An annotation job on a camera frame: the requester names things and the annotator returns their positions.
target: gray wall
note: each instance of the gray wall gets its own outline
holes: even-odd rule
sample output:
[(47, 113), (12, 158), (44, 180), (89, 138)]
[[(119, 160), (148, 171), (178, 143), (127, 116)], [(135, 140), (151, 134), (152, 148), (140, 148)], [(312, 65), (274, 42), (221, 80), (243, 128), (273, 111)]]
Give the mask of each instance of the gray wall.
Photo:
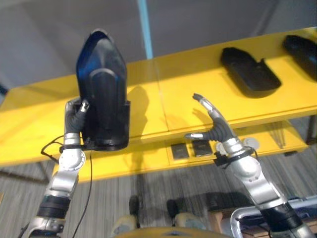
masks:
[[(316, 0), (149, 0), (154, 56), (316, 26)], [(85, 38), (107, 30), (127, 62), (146, 58), (136, 0), (0, 1), (0, 83), (74, 73)]]

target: black tray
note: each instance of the black tray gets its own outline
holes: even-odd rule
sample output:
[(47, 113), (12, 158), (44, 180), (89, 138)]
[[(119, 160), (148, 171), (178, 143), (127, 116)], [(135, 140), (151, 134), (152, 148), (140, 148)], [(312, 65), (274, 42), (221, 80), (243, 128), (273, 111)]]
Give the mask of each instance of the black tray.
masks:
[(283, 41), (283, 46), (295, 62), (317, 80), (317, 44), (300, 36), (288, 35)]
[(248, 97), (265, 97), (281, 86), (280, 80), (264, 59), (256, 62), (246, 51), (234, 47), (224, 48), (221, 62), (241, 92)]

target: small black square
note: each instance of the small black square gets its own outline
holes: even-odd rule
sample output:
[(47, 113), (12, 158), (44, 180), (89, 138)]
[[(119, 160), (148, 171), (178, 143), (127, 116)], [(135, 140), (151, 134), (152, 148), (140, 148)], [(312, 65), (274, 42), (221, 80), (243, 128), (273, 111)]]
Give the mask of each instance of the small black square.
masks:
[(207, 140), (193, 140), (192, 143), (196, 157), (208, 156), (212, 154), (212, 149)]
[(172, 148), (172, 153), (173, 153), (174, 159), (183, 159), (183, 158), (189, 157), (185, 143), (171, 145), (171, 148)]

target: gray carpet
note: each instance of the gray carpet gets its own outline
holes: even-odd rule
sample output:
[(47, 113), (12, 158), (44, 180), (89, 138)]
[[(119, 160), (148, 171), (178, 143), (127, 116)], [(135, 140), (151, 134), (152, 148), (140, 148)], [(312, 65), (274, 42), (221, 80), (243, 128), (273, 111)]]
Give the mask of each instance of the gray carpet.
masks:
[[(308, 118), (295, 119), (292, 123), (306, 135)], [(261, 157), (266, 175), (288, 197), (304, 197), (317, 194), (317, 149), (311, 146), (301, 153), (288, 157), (283, 154)], [(47, 173), (53, 164), (45, 162)], [(25, 175), (41, 177), (35, 164), (3, 168)], [(31, 184), (8, 178), (0, 178), (0, 192), (4, 198), (0, 205), (0, 234), (3, 238), (15, 238), (37, 212), (45, 190), (44, 185)], [(67, 214), (64, 237), (70, 238), (80, 219), (87, 199), (89, 183), (79, 184)], [(176, 199), (183, 211), (202, 218), (208, 225), (207, 211), (240, 207), (249, 204), (242, 185), (230, 170), (215, 165), (154, 172), (144, 175), (112, 178), (93, 182), (91, 200), (77, 238), (107, 237), (115, 220), (127, 214), (129, 197), (141, 198), (140, 223), (147, 226), (170, 226), (166, 201)]]

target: lower shelf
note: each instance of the lower shelf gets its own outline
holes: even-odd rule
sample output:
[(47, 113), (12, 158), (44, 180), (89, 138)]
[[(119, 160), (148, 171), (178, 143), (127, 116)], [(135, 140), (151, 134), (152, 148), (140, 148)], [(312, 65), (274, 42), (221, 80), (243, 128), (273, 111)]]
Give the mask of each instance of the lower shelf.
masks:
[[(259, 156), (302, 151), (307, 148), (298, 132), (288, 121), (282, 121), (281, 128), (285, 138), (283, 148), (276, 144), (266, 125), (239, 128), (235, 132), (240, 139), (256, 138), (260, 143), (257, 150)], [(171, 145), (182, 142), (186, 143), (189, 158), (175, 160), (173, 159)], [(215, 152), (215, 142), (210, 142), (210, 145), (213, 152)], [(215, 159), (215, 155), (195, 157), (191, 142), (185, 139), (149, 144), (130, 144), (127, 148), (115, 152), (86, 152), (86, 164), (79, 172), (80, 182), (90, 180), (90, 155), (93, 163), (93, 180), (210, 164)]]

